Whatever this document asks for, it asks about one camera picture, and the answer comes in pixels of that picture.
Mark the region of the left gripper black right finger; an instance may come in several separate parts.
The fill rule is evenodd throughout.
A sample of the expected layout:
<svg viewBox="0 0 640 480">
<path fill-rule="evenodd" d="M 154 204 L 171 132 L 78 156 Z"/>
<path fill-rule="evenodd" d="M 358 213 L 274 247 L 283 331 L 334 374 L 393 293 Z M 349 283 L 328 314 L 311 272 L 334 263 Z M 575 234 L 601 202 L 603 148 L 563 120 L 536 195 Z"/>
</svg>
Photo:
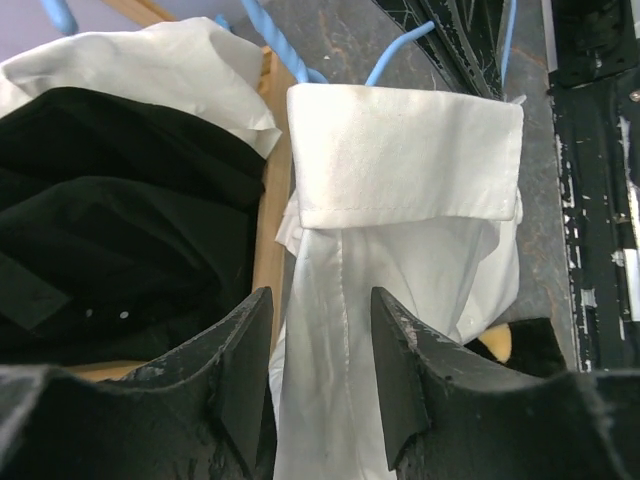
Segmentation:
<svg viewBox="0 0 640 480">
<path fill-rule="evenodd" d="M 371 292 L 384 448 L 400 479 L 635 479 L 639 373 L 548 379 L 485 359 Z"/>
</svg>

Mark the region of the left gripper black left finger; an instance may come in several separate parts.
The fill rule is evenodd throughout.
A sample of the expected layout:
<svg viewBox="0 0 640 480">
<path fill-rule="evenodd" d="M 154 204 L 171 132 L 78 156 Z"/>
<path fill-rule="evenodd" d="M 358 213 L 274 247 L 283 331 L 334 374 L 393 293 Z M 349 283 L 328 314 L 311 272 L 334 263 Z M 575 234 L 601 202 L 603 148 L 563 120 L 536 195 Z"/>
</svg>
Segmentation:
<svg viewBox="0 0 640 480">
<path fill-rule="evenodd" d="M 119 380 L 1 370 L 5 479 L 269 479 L 271 291 Z"/>
</svg>

